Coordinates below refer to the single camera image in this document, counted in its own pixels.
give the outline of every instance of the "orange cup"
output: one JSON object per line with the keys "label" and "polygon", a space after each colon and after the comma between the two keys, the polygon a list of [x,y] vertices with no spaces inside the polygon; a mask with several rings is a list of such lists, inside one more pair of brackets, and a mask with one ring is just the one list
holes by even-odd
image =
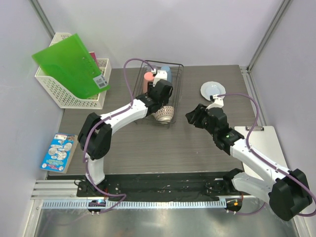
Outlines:
{"label": "orange cup", "polygon": [[143,83],[143,93],[146,93],[148,91],[148,83],[154,82],[154,75],[152,72],[146,72],[144,74],[144,83]]}

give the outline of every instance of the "patterned bowl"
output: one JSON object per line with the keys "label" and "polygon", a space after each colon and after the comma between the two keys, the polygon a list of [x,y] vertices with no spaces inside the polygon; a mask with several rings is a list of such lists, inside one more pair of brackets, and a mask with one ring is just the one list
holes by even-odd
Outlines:
{"label": "patterned bowl", "polygon": [[170,122],[174,115],[174,107],[172,106],[163,106],[156,113],[153,113],[153,116],[158,121]]}

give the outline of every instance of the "white vent strip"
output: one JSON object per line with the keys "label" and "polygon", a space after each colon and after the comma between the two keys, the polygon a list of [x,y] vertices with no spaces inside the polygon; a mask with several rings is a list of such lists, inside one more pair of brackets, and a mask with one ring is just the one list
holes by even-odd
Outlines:
{"label": "white vent strip", "polygon": [[[116,201],[107,201],[105,207],[89,207],[91,199],[78,200],[45,200],[42,209],[106,209],[116,204]],[[181,208],[225,208],[224,198],[219,201],[192,201],[192,202],[144,202],[123,201],[115,209],[181,209]]]}

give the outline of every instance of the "dish rack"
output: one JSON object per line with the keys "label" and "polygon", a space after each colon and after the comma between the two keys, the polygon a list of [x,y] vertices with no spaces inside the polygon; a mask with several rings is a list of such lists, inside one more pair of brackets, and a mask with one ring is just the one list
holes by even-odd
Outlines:
{"label": "dish rack", "polygon": [[[52,46],[59,41],[71,36],[69,33],[56,33],[49,46]],[[105,80],[109,82],[111,74],[111,64],[107,58],[97,59],[99,68]],[[59,83],[53,77],[47,76],[39,67],[35,78],[44,87],[47,93],[53,98],[56,104],[62,109],[102,109],[106,91],[102,91],[88,99],[79,99],[74,96],[67,88]]]}
{"label": "dish rack", "polygon": [[[152,66],[156,66],[158,70],[162,66],[170,67],[171,74],[172,74],[173,91],[169,99],[169,103],[167,105],[174,107],[174,115],[170,122],[158,121],[152,115],[150,115],[150,116],[147,116],[146,118],[137,120],[136,123],[139,123],[140,121],[146,121],[147,123],[153,123],[153,124],[171,125],[176,122],[178,106],[181,100],[181,83],[182,83],[182,77],[183,77],[183,72],[184,72],[184,66],[178,63],[168,63],[168,62],[160,62],[160,61],[152,61],[152,60],[146,60],[146,61],[149,62]],[[133,92],[134,98],[143,93],[144,74],[148,71],[151,71],[150,67],[146,63],[142,63],[138,72],[137,81],[136,81],[134,92]]]}

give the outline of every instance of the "laundry basket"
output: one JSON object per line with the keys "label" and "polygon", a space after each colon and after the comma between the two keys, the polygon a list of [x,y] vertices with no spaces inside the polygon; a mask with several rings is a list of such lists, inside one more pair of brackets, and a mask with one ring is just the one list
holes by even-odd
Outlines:
{"label": "laundry basket", "polygon": [[[52,46],[57,42],[71,36],[69,33],[56,33],[51,44]],[[99,68],[107,82],[109,82],[111,74],[111,64],[109,59],[97,59]],[[88,99],[79,99],[74,96],[67,88],[59,83],[53,77],[47,76],[39,67],[35,74],[35,78],[44,87],[48,94],[53,98],[56,104],[62,109],[102,109],[106,91],[94,95]]]}

